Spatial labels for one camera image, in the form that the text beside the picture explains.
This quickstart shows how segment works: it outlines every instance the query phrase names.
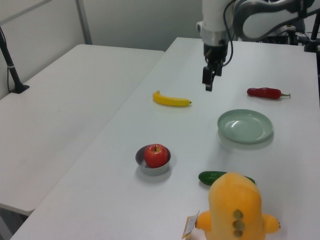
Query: plate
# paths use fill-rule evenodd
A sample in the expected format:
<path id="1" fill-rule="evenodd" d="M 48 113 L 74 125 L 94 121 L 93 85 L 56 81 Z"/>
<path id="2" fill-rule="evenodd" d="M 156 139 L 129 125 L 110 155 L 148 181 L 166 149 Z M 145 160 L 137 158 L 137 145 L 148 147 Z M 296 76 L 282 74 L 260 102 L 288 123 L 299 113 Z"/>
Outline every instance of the plate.
<path id="1" fill-rule="evenodd" d="M 273 125 L 269 118 L 248 109 L 225 112 L 219 117 L 217 125 L 227 139 L 241 144 L 262 142 L 273 133 Z"/>

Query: cucumber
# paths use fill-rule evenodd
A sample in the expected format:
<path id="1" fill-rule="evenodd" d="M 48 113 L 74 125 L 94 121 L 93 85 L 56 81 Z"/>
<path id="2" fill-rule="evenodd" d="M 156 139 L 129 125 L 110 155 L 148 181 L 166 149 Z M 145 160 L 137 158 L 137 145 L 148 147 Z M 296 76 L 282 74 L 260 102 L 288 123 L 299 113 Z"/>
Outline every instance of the cucumber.
<path id="1" fill-rule="evenodd" d="M 226 174 L 225 171 L 203 171 L 199 174 L 199 180 L 205 185 L 211 186 L 218 178 L 220 178 L 222 175 Z M 253 180 L 251 177 L 245 176 L 248 178 L 251 182 L 256 184 L 255 180 Z"/>

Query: black cable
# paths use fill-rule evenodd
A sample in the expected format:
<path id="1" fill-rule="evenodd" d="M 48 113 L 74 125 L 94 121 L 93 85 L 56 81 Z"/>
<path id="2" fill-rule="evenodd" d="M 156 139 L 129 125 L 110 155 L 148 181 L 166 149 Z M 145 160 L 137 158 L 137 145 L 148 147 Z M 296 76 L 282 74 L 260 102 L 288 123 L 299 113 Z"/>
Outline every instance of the black cable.
<path id="1" fill-rule="evenodd" d="M 226 20 L 226 11 L 228 9 L 228 7 L 233 4 L 236 0 L 232 0 L 231 2 L 229 2 L 227 4 L 227 6 L 224 8 L 224 11 L 223 11 L 223 22 L 224 22 L 224 26 L 225 26 L 225 30 L 226 30 L 226 33 L 228 34 L 228 38 L 230 39 L 230 45 L 231 45 L 231 54 L 230 54 L 230 58 L 229 60 L 226 62 L 226 64 L 224 64 L 223 66 L 226 66 L 230 63 L 233 55 L 234 55 L 234 45 L 232 43 L 232 38 L 231 38 L 231 34 L 230 34 L 230 31 L 229 31 L 229 28 L 228 28 L 228 25 L 227 25 L 227 20 Z"/>
<path id="2" fill-rule="evenodd" d="M 10 87 L 9 87 L 9 68 L 6 68 L 6 85 L 8 87 L 8 92 L 11 93 Z"/>
<path id="3" fill-rule="evenodd" d="M 277 35 L 275 35 L 275 37 L 278 37 L 280 34 L 288 33 L 290 31 L 292 31 L 292 30 L 284 30 L 284 31 L 278 33 Z"/>
<path id="4" fill-rule="evenodd" d="M 4 34 L 4 31 L 2 31 L 1 26 L 0 26 L 0 34 L 1 34 L 2 37 L 3 37 L 3 40 L 4 40 L 5 45 L 7 45 L 6 36 L 5 36 L 5 34 Z M 10 88 L 9 88 L 9 67 L 6 67 L 6 85 L 7 85 L 7 87 L 8 87 L 9 93 L 11 93 Z"/>
<path id="5" fill-rule="evenodd" d="M 4 34 L 4 31 L 2 31 L 1 26 L 0 26 L 0 33 L 1 33 L 1 35 L 3 36 L 3 39 L 4 39 L 5 44 L 7 44 L 6 36 L 5 36 L 5 34 Z"/>
<path id="6" fill-rule="evenodd" d="M 303 34 L 303 35 L 305 35 L 305 36 L 308 38 L 308 40 L 310 40 L 310 37 L 308 37 L 307 34 L 305 34 L 305 33 L 303 33 L 303 32 L 300 32 L 300 33 Z"/>

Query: red apple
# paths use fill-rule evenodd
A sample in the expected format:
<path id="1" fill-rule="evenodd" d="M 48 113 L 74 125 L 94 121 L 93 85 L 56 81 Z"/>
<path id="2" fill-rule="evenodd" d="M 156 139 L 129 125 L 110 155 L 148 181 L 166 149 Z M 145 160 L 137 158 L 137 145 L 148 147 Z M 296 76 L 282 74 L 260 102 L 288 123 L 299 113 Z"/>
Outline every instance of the red apple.
<path id="1" fill-rule="evenodd" d="M 149 145 L 145 149 L 144 160 L 149 168 L 159 168 L 168 162 L 168 151 L 161 144 Z"/>

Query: yellow banana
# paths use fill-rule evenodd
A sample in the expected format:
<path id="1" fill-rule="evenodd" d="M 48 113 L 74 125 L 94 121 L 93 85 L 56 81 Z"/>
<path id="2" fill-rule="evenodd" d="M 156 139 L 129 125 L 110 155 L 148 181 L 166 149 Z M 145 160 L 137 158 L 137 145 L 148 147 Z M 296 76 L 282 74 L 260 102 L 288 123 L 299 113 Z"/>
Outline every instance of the yellow banana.
<path id="1" fill-rule="evenodd" d="M 191 101 L 186 98 L 163 96 L 160 94 L 160 91 L 156 91 L 153 94 L 153 100 L 158 104 L 176 106 L 176 107 L 188 106 L 191 103 Z"/>

